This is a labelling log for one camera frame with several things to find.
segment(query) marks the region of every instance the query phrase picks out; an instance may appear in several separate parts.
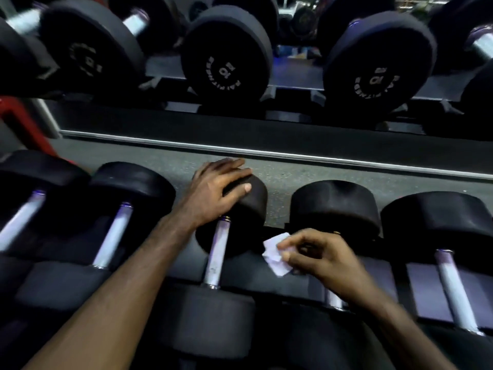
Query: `forearm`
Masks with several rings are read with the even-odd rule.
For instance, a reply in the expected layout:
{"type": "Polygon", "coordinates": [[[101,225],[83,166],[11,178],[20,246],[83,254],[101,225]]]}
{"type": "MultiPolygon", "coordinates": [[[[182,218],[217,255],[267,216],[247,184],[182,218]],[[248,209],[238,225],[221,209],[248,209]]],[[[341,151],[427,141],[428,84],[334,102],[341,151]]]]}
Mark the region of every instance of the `forearm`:
{"type": "Polygon", "coordinates": [[[394,366],[398,370],[457,370],[410,315],[390,297],[383,295],[376,304],[366,308],[364,316],[394,366]]]}
{"type": "Polygon", "coordinates": [[[164,217],[25,369],[128,368],[166,272],[193,230],[180,214],[164,217]]]}

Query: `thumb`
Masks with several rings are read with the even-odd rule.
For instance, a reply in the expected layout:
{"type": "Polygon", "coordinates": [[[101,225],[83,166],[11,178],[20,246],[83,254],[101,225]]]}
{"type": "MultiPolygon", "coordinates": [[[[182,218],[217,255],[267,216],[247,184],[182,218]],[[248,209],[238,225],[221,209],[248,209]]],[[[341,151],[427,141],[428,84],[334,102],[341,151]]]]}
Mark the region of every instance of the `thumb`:
{"type": "Polygon", "coordinates": [[[300,255],[298,252],[282,252],[282,260],[288,265],[305,271],[309,274],[315,274],[320,260],[316,258],[300,255]]]}
{"type": "Polygon", "coordinates": [[[230,193],[224,196],[221,200],[223,204],[230,210],[243,196],[251,191],[251,184],[241,184],[235,187],[230,193]]]}

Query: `dumbbell handle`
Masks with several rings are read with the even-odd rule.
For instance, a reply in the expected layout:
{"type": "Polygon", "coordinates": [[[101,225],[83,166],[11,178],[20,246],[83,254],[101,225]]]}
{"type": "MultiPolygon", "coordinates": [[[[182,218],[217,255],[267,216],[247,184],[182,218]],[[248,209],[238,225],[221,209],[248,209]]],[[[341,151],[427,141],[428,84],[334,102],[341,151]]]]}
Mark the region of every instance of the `dumbbell handle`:
{"type": "Polygon", "coordinates": [[[36,30],[40,25],[41,13],[46,9],[46,5],[37,2],[33,3],[33,8],[9,18],[6,22],[19,35],[26,35],[36,30]]]}
{"type": "Polygon", "coordinates": [[[454,323],[461,329],[484,336],[484,333],[478,328],[471,303],[467,298],[464,284],[453,260],[453,252],[448,249],[438,249],[435,252],[435,259],[438,263],[438,273],[452,311],[454,323]]]}
{"type": "Polygon", "coordinates": [[[336,310],[344,311],[344,302],[331,290],[325,290],[324,305],[328,308],[334,308],[336,310]]]}
{"type": "Polygon", "coordinates": [[[124,202],[120,205],[120,209],[118,209],[113,223],[111,224],[111,227],[109,228],[108,233],[99,248],[96,258],[94,259],[94,267],[97,267],[98,269],[108,268],[133,212],[134,209],[130,203],[124,202]]]}
{"type": "Polygon", "coordinates": [[[222,264],[224,262],[230,227],[231,220],[229,217],[221,217],[217,222],[209,260],[207,262],[206,276],[204,277],[204,284],[213,290],[219,289],[219,279],[221,278],[222,264]]]}
{"type": "Polygon", "coordinates": [[[14,217],[0,231],[0,252],[6,251],[15,238],[24,230],[29,221],[41,209],[46,200],[44,191],[34,191],[14,217]]]}
{"type": "Polygon", "coordinates": [[[133,36],[138,36],[149,25],[149,16],[142,9],[132,9],[132,15],[123,21],[133,36]]]}
{"type": "Polygon", "coordinates": [[[474,50],[484,61],[493,58],[493,30],[489,26],[474,29],[469,36],[466,46],[474,50]]]}

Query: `white paper towel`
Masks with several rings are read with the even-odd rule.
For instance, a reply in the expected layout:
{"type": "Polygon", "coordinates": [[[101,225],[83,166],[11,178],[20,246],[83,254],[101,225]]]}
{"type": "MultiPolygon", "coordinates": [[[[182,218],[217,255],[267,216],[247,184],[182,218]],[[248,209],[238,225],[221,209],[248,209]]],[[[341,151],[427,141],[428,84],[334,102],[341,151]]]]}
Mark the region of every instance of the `white paper towel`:
{"type": "MultiPolygon", "coordinates": [[[[271,268],[271,270],[278,276],[283,277],[289,273],[293,268],[286,262],[282,261],[280,251],[277,249],[277,244],[289,237],[289,233],[274,236],[273,238],[264,241],[265,252],[262,254],[265,261],[271,268]]],[[[286,249],[287,252],[295,252],[296,248],[291,247],[286,249]]]]}

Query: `dumbbell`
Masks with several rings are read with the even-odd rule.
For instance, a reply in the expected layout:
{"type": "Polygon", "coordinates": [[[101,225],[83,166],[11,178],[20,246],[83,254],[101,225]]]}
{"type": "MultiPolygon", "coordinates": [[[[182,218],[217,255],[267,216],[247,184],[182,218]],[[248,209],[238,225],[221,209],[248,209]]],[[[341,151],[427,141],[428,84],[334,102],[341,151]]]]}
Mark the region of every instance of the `dumbbell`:
{"type": "MultiPolygon", "coordinates": [[[[11,249],[15,239],[40,212],[47,199],[65,200],[69,190],[84,186],[90,176],[63,159],[35,150],[19,150],[0,164],[0,178],[3,190],[10,191],[10,195],[30,192],[28,200],[0,230],[0,295],[5,301],[16,292],[33,265],[31,261],[6,255],[16,253],[17,249],[11,249]]],[[[30,258],[32,249],[22,245],[24,248],[19,255],[30,258]]]]}
{"type": "Polygon", "coordinates": [[[82,73],[94,88],[128,89],[145,79],[145,54],[178,39],[170,0],[61,0],[41,18],[40,39],[61,68],[82,73]]]}
{"type": "Polygon", "coordinates": [[[267,188],[259,178],[251,175],[237,180],[224,193],[244,183],[252,185],[250,193],[225,216],[197,230],[200,245],[210,249],[203,284],[169,283],[160,293],[152,327],[157,342],[166,348],[222,360],[243,359],[250,351],[255,302],[219,289],[225,255],[246,250],[248,240],[259,236],[266,216],[267,188]]]}
{"type": "Polygon", "coordinates": [[[493,0],[450,0],[434,12],[429,27],[438,43],[437,66],[453,68],[465,52],[473,51],[485,66],[461,96],[466,114],[488,117],[493,94],[493,0]]]}
{"type": "Polygon", "coordinates": [[[170,212],[176,195],[163,176],[126,162],[102,165],[89,190],[100,205],[117,209],[111,227],[91,265],[44,261],[33,267],[14,297],[14,303],[29,314],[54,312],[65,317],[77,310],[111,274],[113,256],[132,213],[145,216],[156,208],[170,212]]]}
{"type": "Polygon", "coordinates": [[[182,68],[204,102],[227,107],[264,94],[277,41],[275,0],[214,0],[190,25],[182,68]]]}
{"type": "MultiPolygon", "coordinates": [[[[314,228],[339,234],[358,252],[378,237],[380,219],[368,189],[348,181],[322,180],[293,193],[288,227],[291,233],[314,228]]],[[[329,290],[325,290],[324,304],[343,310],[342,300],[329,290]]]]}
{"type": "Polygon", "coordinates": [[[409,261],[429,262],[434,254],[454,323],[463,330],[484,335],[455,260],[480,269],[482,260],[477,256],[493,240],[493,222],[486,205],[464,193],[424,192],[393,201],[383,209],[381,217],[385,239],[413,250],[412,255],[408,253],[409,261]]]}
{"type": "Polygon", "coordinates": [[[423,86],[436,60],[428,27],[395,11],[394,0],[331,0],[320,15],[327,106],[385,114],[423,86]]]}
{"type": "Polygon", "coordinates": [[[2,80],[12,82],[35,78],[42,73],[36,56],[25,40],[25,36],[40,26],[41,14],[47,6],[34,3],[32,9],[6,20],[0,18],[0,47],[2,66],[8,68],[2,73],[2,80]]]}
{"type": "MultiPolygon", "coordinates": [[[[314,228],[328,233],[339,233],[357,252],[371,247],[380,232],[380,219],[373,194],[358,184],[340,180],[317,181],[299,188],[291,198],[290,233],[314,228]]],[[[306,244],[308,256],[317,257],[314,249],[306,244]]],[[[254,346],[261,352],[263,362],[270,361],[271,368],[320,369],[331,363],[334,368],[358,368],[363,361],[358,358],[361,342],[361,323],[352,314],[340,314],[345,310],[340,298],[324,290],[324,306],[283,303],[275,309],[267,308],[269,322],[266,329],[258,329],[254,346]],[[350,337],[341,335],[348,330],[350,337]]],[[[257,308],[262,317],[262,308],[257,308]]]]}

